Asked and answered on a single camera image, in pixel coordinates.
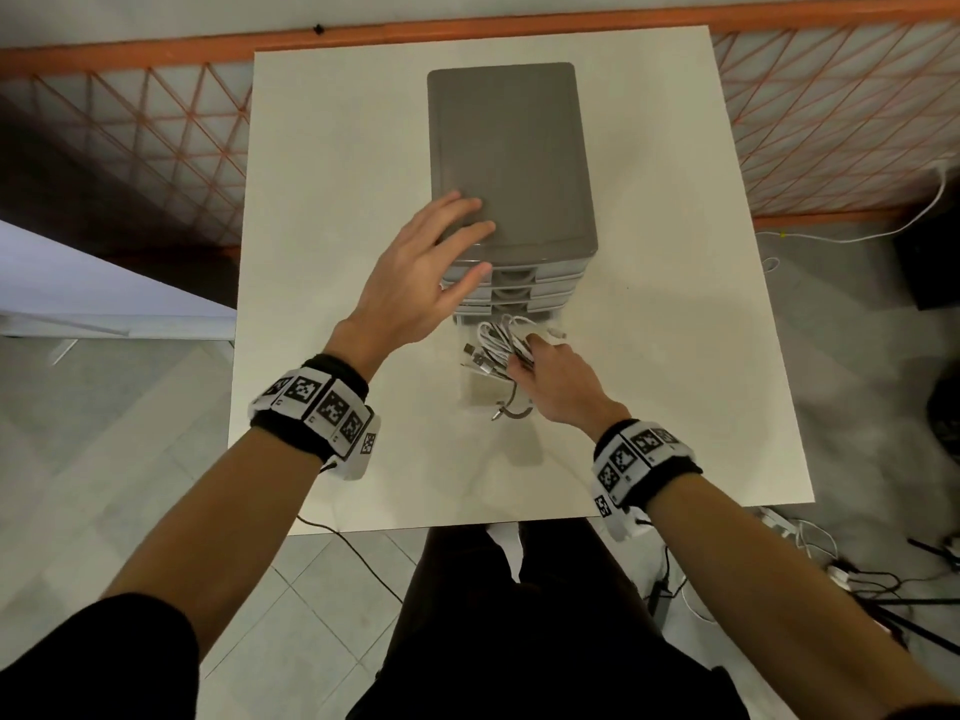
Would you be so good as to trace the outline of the person's right forearm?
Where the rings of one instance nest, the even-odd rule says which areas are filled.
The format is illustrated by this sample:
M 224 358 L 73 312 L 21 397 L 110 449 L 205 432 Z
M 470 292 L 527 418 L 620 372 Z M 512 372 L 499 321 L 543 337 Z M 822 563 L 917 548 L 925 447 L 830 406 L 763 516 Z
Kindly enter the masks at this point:
M 854 599 L 704 477 L 673 480 L 647 514 L 702 604 L 801 720 L 880 720 L 940 695 Z

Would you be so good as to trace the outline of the white panel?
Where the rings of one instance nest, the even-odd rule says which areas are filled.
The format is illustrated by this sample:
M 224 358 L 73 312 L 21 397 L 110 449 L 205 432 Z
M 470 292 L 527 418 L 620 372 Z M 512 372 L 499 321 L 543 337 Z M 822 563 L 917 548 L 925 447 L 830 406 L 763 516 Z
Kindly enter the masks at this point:
M 236 310 L 0 219 L 0 337 L 232 341 Z

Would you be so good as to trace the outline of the black box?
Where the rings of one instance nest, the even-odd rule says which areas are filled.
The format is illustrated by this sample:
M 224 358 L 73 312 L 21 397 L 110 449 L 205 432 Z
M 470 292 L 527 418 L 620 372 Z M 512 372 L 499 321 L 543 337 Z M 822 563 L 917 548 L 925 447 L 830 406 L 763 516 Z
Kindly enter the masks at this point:
M 960 205 L 895 235 L 893 248 L 919 311 L 960 307 Z

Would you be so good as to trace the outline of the wristband with marker tags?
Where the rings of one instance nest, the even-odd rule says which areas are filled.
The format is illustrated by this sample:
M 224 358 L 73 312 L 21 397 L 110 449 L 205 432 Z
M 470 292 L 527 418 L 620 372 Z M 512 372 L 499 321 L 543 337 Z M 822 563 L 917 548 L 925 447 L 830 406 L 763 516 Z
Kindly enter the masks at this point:
M 369 384 L 355 368 L 320 353 L 253 399 L 249 424 L 318 457 L 323 471 L 357 481 L 367 472 L 381 428 L 368 394 Z
M 591 498 L 617 543 L 653 529 L 649 503 L 675 479 L 703 474 L 694 451 L 658 423 L 624 420 L 607 429 L 591 466 Z

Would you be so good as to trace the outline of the person's black left sleeve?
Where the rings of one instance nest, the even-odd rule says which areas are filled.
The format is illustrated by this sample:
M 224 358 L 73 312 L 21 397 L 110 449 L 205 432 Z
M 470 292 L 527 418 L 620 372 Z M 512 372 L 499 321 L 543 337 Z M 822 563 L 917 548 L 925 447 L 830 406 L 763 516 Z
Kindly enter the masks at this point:
M 0 670 L 0 720 L 195 720 L 200 662 L 179 609 L 105 598 Z

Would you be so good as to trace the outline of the person's black trousers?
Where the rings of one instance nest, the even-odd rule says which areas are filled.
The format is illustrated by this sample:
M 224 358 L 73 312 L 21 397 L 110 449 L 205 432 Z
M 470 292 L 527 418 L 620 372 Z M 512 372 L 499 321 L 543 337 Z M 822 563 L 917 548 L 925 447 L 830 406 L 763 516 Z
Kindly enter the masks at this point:
M 749 720 L 729 673 L 668 643 L 582 517 L 433 527 L 383 664 L 346 720 Z

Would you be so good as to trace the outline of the left wristband with marker tags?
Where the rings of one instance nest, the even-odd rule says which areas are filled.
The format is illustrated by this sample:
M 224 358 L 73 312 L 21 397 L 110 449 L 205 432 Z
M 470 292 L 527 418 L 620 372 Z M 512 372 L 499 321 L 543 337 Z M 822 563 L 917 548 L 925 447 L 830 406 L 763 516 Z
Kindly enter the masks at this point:
M 355 368 L 320 353 L 253 399 L 249 424 L 318 457 L 323 471 L 357 481 L 367 472 L 381 428 L 368 394 L 369 384 Z

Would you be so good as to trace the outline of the person's left forearm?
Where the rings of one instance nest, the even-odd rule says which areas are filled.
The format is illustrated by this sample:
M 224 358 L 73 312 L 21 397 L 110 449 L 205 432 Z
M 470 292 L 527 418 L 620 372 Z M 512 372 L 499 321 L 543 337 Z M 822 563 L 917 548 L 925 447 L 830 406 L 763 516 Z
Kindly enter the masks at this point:
M 270 569 L 323 465 L 250 428 L 163 515 L 102 598 L 135 593 L 176 608 L 204 659 Z

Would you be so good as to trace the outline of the person's left hand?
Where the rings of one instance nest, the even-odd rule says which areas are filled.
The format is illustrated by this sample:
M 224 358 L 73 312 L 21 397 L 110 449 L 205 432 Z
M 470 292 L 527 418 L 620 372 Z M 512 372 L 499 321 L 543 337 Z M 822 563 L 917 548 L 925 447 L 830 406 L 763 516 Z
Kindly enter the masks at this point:
M 488 262 L 471 266 L 449 286 L 441 283 L 452 265 L 439 263 L 442 235 L 479 212 L 483 202 L 462 196 L 461 206 L 462 218 L 444 231 L 412 231 L 411 219 L 402 226 L 367 277 L 353 311 L 333 329 L 323 354 L 342 359 L 370 382 L 392 353 L 429 336 L 448 319 L 441 311 L 481 284 L 492 272 Z

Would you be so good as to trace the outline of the person's right hand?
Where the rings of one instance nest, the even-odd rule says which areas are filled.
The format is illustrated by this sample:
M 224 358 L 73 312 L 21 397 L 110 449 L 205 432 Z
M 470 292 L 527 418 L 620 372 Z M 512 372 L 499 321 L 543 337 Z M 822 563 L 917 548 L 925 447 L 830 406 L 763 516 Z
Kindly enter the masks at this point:
M 591 366 L 572 349 L 572 377 L 564 384 L 516 384 L 546 420 L 580 430 L 597 444 L 615 424 L 630 420 L 627 407 L 607 396 Z

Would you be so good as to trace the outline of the right wristband with marker tags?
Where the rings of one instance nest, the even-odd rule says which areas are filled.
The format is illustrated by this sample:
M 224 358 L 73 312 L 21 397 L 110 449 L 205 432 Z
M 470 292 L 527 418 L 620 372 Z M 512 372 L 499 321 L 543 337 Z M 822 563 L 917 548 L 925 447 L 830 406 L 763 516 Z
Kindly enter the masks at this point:
M 703 474 L 694 451 L 658 423 L 624 420 L 607 429 L 591 466 L 591 498 L 617 543 L 653 529 L 649 503 L 675 479 Z

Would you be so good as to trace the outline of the gray plastic drawer unit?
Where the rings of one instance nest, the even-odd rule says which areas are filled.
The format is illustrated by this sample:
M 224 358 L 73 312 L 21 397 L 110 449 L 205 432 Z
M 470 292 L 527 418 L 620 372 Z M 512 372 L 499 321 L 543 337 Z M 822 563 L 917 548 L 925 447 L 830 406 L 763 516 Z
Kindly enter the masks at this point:
M 453 321 L 555 317 L 598 250 L 574 65 L 441 69 L 426 85 L 432 194 L 456 190 L 483 204 L 443 238 L 474 222 L 496 225 L 441 278 L 449 286 L 474 265 L 491 265 Z

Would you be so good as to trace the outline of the white power strip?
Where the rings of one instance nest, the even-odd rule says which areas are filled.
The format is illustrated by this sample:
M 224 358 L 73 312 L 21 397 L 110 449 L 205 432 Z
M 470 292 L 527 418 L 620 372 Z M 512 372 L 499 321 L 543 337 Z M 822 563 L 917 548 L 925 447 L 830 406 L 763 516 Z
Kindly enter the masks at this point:
M 798 544 L 798 526 L 774 508 L 757 507 L 760 521 L 779 537 Z

